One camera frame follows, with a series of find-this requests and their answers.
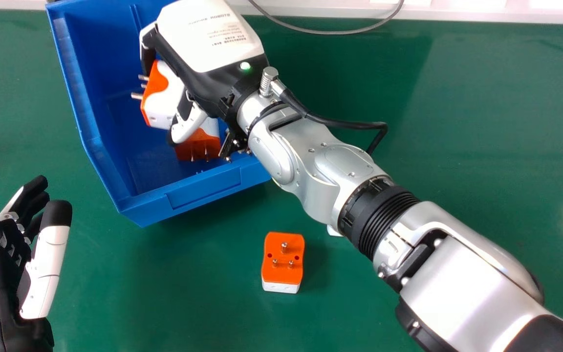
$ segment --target silver robotic arm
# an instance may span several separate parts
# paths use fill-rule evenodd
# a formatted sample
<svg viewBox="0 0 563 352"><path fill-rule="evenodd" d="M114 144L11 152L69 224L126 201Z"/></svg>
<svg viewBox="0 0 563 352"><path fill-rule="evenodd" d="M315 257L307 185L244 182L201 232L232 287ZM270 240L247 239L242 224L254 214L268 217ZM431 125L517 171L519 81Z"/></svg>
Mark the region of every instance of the silver robotic arm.
<svg viewBox="0 0 563 352"><path fill-rule="evenodd" d="M563 320L543 307L529 272L438 205L395 184L369 156L385 129L366 151L335 138L326 119L279 80L253 29L223 0L167 5L140 42L143 73L159 54L193 103L228 125L222 157L252 152L309 216L371 260L400 294L397 319L422 348L563 351Z"/></svg>

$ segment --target robotic hand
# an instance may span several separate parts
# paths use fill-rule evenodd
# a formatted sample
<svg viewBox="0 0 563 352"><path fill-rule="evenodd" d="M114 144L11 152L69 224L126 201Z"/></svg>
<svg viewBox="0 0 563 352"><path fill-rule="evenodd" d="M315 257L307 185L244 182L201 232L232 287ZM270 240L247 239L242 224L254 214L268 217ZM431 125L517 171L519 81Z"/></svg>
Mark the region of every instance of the robotic hand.
<svg viewBox="0 0 563 352"><path fill-rule="evenodd" d="M378 138L366 151L335 138L326 125L350 123L310 113L223 0L165 6L141 32L140 47L144 73L159 54L197 106L225 121L231 143L221 152L253 152L311 218L373 263L400 294L395 315L422 348L563 351L563 320L543 307L523 265L395 184L369 156Z"/></svg>
<svg viewBox="0 0 563 352"><path fill-rule="evenodd" d="M67 201L49 201L46 188L47 179L38 176L0 213L0 352L53 350L45 317L60 278L72 209Z"/></svg>

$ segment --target black cable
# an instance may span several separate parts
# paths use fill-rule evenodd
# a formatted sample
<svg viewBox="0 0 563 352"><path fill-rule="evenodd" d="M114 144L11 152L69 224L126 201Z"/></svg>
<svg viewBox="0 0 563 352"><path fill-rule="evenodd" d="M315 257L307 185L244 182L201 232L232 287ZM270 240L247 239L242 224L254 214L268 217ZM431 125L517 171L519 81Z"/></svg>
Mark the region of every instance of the black cable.
<svg viewBox="0 0 563 352"><path fill-rule="evenodd" d="M388 133L388 124L385 122L351 122L343 120L333 120L331 118L324 118L317 114L311 113L303 103L295 97L295 94L290 89L285 89L280 94L280 99L290 105L292 109L296 110L301 116L313 122L321 123L327 127L335 127L338 129L347 130L380 130L373 141L369 144L366 152L370 155L373 154L379 142L382 141L384 136Z"/></svg>
<svg viewBox="0 0 563 352"><path fill-rule="evenodd" d="M282 21L278 20L277 18L274 18L273 16L271 16L270 13L266 12L266 10L264 10L260 5L258 5L255 2L255 0L247 0L247 1L251 5L253 5L253 7L255 7L255 9L257 9L260 13L262 13L266 18L268 18L272 22L279 24L280 26L292 29L293 31L299 31L299 32L308 33L308 34L320 34L320 35L326 35L326 36L343 36L343 35L347 35L347 34L358 34L358 33L364 33L364 32L368 32L368 31L371 31L373 29L376 29L377 27L380 27L380 26L384 25L386 22L388 22L389 20L391 20L394 16L397 16L398 12L401 11L401 7L403 7L403 2L404 2L404 0L398 0L397 7L395 7L395 9L393 10L393 12L391 14L389 14L383 20L381 20L381 21L379 21L375 24L371 24L370 26L358 28L358 29L351 29L350 31L317 31L315 29L297 27L297 26L293 26L292 24L282 22Z"/></svg>

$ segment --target blue container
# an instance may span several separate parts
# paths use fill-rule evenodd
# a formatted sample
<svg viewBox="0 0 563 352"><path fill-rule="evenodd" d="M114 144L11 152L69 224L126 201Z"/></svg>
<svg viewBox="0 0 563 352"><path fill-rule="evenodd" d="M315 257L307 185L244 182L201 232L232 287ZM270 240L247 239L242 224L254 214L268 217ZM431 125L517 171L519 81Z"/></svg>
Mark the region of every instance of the blue container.
<svg viewBox="0 0 563 352"><path fill-rule="evenodd" d="M116 209L139 226L270 179L256 158L179 162L166 131L145 125L138 33L170 0L69 0L47 5L82 144ZM226 126L219 121L221 140Z"/></svg>

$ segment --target green tabletop surface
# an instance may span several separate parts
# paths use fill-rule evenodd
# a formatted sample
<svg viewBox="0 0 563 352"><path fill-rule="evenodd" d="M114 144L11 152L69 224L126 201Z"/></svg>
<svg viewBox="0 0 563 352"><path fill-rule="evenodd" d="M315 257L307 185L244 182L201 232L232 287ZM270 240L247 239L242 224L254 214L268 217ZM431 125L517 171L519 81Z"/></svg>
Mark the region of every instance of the green tabletop surface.
<svg viewBox="0 0 563 352"><path fill-rule="evenodd" d="M395 20L322 37L248 20L308 107L387 121L375 161L512 252L563 317L563 26ZM369 260L273 182L144 229L119 215L82 148L45 13L0 11L0 208L37 174L74 207L49 315L57 351L420 350ZM269 231L306 240L299 294L261 288Z"/></svg>

